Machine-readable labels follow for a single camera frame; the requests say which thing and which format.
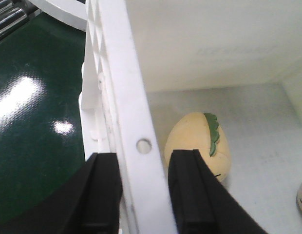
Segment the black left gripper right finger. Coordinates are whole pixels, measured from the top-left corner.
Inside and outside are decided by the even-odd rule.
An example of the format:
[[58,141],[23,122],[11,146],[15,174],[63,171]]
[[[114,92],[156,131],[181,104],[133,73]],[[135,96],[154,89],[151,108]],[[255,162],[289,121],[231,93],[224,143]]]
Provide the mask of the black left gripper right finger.
[[168,182],[180,234],[264,234],[203,161],[198,150],[173,150]]

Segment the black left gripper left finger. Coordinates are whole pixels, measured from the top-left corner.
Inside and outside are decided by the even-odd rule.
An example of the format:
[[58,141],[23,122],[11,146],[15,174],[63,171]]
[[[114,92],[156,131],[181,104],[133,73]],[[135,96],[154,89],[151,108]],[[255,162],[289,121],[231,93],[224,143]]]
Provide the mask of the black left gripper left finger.
[[0,234],[116,234],[122,184],[115,153],[94,153],[58,190]]

